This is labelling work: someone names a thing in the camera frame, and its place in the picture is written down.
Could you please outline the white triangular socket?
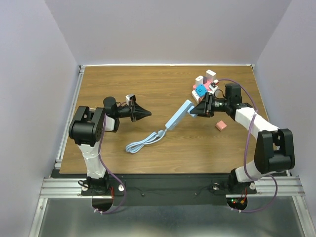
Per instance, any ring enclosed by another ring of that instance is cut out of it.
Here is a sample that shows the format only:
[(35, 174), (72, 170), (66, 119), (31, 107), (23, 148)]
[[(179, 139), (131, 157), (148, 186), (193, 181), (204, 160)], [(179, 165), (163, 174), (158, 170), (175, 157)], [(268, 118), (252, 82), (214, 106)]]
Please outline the white triangular socket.
[(195, 101), (196, 101), (197, 103), (199, 103), (199, 102), (202, 101), (202, 99), (204, 98), (204, 96), (205, 96), (206, 93), (211, 93), (211, 94), (213, 94), (212, 91), (209, 91), (209, 90), (202, 90), (202, 91), (200, 92), (200, 95), (199, 95), (196, 90), (193, 90), (193, 91), (192, 91), (192, 96), (193, 96), (193, 98), (195, 99)]

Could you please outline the light blue power strip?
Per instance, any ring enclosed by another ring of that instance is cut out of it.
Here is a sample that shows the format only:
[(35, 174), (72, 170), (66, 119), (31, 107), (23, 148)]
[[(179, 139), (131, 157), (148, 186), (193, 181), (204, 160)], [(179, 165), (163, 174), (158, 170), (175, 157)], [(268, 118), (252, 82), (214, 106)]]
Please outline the light blue power strip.
[(175, 112), (175, 114), (169, 119), (169, 121), (165, 124), (165, 129), (160, 130), (158, 132), (153, 132), (147, 138), (130, 143), (125, 147), (125, 151), (130, 154), (135, 154), (139, 152), (144, 146), (152, 145), (158, 141), (160, 141), (167, 133), (167, 131), (171, 131), (177, 126), (177, 124), (185, 117), (186, 114), (189, 114), (193, 118), (197, 115), (190, 114), (190, 111), (194, 108), (194, 104), (190, 100), (186, 100), (181, 107)]

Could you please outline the blue plug adapter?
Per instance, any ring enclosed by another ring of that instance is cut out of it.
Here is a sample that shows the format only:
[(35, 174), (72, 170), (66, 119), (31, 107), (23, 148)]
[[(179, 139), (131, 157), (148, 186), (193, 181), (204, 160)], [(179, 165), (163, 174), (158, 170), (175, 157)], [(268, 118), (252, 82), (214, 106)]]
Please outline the blue plug adapter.
[(203, 84), (196, 86), (195, 91), (199, 97), (204, 96), (208, 92), (207, 88)]

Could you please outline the pink plug adapter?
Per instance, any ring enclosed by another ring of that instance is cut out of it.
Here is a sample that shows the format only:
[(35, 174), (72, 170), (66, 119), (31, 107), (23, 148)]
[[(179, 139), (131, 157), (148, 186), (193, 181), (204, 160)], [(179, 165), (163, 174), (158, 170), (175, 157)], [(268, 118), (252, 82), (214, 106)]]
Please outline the pink plug adapter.
[(223, 131), (227, 125), (222, 121), (217, 121), (216, 124), (215, 124), (215, 127), (219, 130), (219, 131)]

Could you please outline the dark red plug adapter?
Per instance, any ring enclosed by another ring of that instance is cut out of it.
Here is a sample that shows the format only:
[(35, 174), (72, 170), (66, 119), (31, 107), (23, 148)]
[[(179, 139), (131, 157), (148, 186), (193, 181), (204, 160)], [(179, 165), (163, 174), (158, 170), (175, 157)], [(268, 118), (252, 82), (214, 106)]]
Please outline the dark red plug adapter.
[(212, 99), (212, 97), (203, 97), (199, 99), (199, 103), (200, 104), (209, 104), (210, 100)]

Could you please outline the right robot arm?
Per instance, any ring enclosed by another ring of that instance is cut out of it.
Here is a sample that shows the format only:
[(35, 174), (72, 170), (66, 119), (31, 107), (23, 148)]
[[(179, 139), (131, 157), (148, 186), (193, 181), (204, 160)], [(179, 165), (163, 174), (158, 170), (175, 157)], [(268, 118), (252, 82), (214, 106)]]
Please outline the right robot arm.
[(258, 114), (255, 105), (242, 101), (244, 88), (239, 83), (225, 85), (224, 97), (218, 98), (207, 92), (193, 107), (190, 114), (210, 118), (216, 112), (223, 112), (248, 131), (256, 139), (254, 158), (251, 162), (233, 169), (227, 180), (227, 187), (238, 193), (254, 180), (277, 172), (284, 172), (295, 166), (293, 133), (278, 128)]

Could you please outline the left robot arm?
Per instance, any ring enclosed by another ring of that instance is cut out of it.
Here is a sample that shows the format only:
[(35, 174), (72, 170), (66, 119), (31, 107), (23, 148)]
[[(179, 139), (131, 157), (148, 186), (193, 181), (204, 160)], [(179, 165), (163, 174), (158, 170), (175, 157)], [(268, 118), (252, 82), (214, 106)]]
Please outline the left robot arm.
[(82, 195), (105, 195), (110, 191), (109, 172), (101, 163), (101, 140), (104, 132), (117, 132), (120, 118), (136, 122), (152, 113), (136, 102), (134, 94), (119, 104), (112, 96), (103, 100), (103, 107), (79, 106), (69, 126), (69, 138), (80, 149), (87, 170), (86, 180), (79, 181)]

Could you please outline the pink triangular socket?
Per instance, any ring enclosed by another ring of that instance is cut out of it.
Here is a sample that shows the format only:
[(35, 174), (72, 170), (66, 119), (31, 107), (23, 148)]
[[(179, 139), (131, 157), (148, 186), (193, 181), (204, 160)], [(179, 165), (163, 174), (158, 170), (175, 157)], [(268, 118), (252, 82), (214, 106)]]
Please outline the pink triangular socket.
[(209, 91), (211, 91), (210, 89), (209, 89), (209, 85), (210, 85), (210, 81), (208, 81), (206, 84), (203, 84), (206, 88), (207, 88), (207, 90), (209, 90)]

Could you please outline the white charger plug front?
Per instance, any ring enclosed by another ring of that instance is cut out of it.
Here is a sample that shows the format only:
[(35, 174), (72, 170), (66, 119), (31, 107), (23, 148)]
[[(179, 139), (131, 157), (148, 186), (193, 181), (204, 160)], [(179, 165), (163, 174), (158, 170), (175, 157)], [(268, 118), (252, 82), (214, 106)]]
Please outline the white charger plug front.
[(200, 84), (204, 84), (204, 77), (203, 76), (198, 76), (196, 79), (195, 79), (195, 86), (199, 86)]

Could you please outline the white charger plug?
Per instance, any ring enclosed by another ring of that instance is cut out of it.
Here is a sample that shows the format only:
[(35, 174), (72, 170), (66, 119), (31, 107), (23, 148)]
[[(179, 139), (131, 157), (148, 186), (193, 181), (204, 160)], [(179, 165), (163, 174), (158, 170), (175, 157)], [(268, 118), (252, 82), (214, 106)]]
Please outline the white charger plug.
[(207, 70), (205, 76), (208, 81), (213, 82), (216, 80), (216, 73), (212, 70)]
[(204, 77), (203, 76), (198, 76), (196, 79), (195, 79), (195, 86), (199, 86), (200, 84), (204, 84)]

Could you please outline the white charger plug rear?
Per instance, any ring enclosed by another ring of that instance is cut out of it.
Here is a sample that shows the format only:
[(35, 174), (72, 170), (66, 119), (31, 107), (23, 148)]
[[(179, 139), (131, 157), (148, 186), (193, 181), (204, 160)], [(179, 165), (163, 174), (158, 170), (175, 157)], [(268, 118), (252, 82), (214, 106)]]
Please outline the white charger plug rear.
[(216, 80), (216, 73), (212, 70), (207, 70), (205, 76), (208, 81), (213, 82)]

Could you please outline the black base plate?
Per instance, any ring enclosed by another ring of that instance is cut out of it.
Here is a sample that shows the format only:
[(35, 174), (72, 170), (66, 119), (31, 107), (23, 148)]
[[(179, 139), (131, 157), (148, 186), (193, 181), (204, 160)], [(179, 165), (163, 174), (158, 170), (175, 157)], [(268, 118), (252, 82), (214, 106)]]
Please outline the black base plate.
[(253, 183), (240, 189), (228, 189), (228, 174), (147, 174), (122, 175), (124, 186), (109, 178), (110, 191), (105, 195), (82, 195), (79, 181), (85, 179), (46, 179), (41, 195), (47, 198), (85, 198), (103, 210), (117, 206), (227, 205), (246, 201), (255, 194)]

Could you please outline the aluminium frame rail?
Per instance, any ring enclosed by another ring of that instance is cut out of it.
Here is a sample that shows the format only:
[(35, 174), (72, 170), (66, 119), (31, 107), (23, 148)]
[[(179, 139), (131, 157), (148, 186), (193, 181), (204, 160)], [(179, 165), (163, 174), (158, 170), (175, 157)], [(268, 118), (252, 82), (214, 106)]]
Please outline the aluminium frame rail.
[(141, 140), (165, 123), (191, 99), (197, 76), (208, 66), (87, 66), (77, 105), (94, 108), (107, 96), (123, 101), (134, 93), (152, 112), (138, 122), (120, 121), (116, 133), (106, 133), (102, 158), (127, 184), (125, 206), (113, 214), (92, 209), (76, 183), (84, 172), (77, 146), (67, 141), (61, 170), (42, 189), (56, 196), (40, 199), (32, 236), (39, 237), (302, 237), (304, 231), (294, 198), (257, 195), (252, 214), (230, 210), (215, 195), (211, 179), (241, 166), (246, 130), (223, 113), (213, 118), (186, 116), (155, 145), (135, 155), (125, 146)]

